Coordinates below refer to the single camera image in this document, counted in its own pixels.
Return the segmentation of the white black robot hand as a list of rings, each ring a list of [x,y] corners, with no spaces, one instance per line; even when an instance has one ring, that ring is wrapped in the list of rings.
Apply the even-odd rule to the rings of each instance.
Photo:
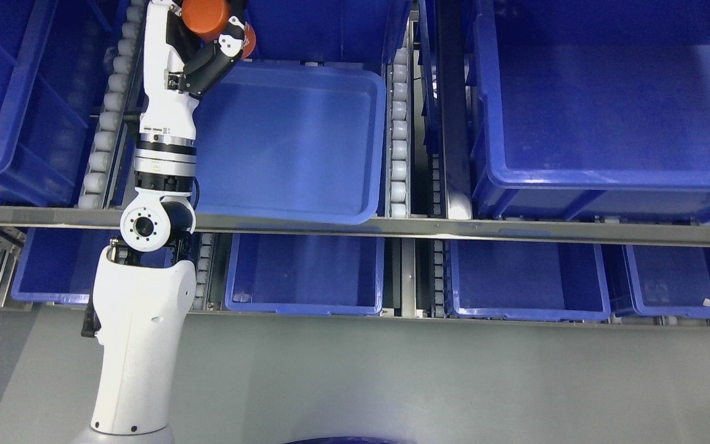
[[[222,30],[203,43],[185,23],[189,1],[149,1],[144,30],[143,141],[192,146],[194,112],[202,97],[244,57],[247,1],[224,1]]]

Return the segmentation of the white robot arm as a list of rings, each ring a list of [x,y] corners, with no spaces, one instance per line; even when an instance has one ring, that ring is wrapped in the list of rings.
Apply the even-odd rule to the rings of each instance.
[[[136,196],[101,251],[82,334],[104,349],[95,407],[76,443],[172,443],[170,399],[195,297],[195,131],[142,130]]]

